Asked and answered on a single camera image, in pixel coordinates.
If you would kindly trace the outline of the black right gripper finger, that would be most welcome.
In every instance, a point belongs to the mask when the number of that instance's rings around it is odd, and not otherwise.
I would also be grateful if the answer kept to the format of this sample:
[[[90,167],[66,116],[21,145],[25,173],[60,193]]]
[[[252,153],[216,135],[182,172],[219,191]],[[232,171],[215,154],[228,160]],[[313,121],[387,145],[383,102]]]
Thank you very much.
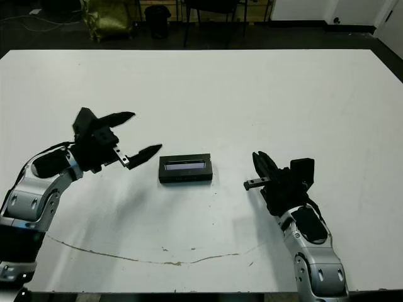
[[[275,164],[275,162],[265,152],[259,151],[258,154],[262,162],[261,165],[262,169],[264,170],[264,174],[268,176],[271,180],[278,179],[280,176],[280,169]]]
[[[251,188],[262,186],[262,182],[265,181],[266,178],[270,179],[268,176],[264,174],[264,170],[262,169],[262,162],[259,158],[258,152],[253,152],[253,164],[254,168],[259,176],[259,180],[251,180]]]

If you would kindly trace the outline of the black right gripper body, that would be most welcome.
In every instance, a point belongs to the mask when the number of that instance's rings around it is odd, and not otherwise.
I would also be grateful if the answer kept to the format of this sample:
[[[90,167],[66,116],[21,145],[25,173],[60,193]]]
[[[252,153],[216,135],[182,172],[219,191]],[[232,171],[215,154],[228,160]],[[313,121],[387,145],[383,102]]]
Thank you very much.
[[[295,170],[286,167],[280,169],[278,179],[266,178],[261,184],[261,195],[269,213],[281,217],[286,211],[308,203],[307,191],[312,185],[312,170]],[[244,182],[244,188],[246,191],[252,189],[251,180]]]

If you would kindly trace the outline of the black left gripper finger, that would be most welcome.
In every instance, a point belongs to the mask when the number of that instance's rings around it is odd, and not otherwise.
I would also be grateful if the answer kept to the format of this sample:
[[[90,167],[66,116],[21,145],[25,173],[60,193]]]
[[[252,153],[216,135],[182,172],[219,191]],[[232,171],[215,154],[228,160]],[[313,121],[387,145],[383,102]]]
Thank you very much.
[[[150,160],[158,151],[162,148],[162,144],[151,145],[141,151],[138,154],[128,158],[127,169],[131,170],[138,167],[148,160]]]
[[[131,111],[122,111],[119,113],[112,113],[101,117],[97,121],[97,128],[108,127],[114,128],[116,126],[120,126],[133,118],[135,116],[134,112]]]

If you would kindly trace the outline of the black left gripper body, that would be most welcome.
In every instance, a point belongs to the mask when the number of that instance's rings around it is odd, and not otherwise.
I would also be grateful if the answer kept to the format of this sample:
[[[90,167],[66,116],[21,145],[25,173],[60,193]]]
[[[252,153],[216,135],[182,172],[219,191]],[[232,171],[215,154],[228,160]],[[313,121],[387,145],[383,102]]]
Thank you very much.
[[[118,137],[110,127],[102,126],[72,146],[72,155],[83,172],[99,172],[102,165],[119,161],[128,167],[129,160],[118,148]]]

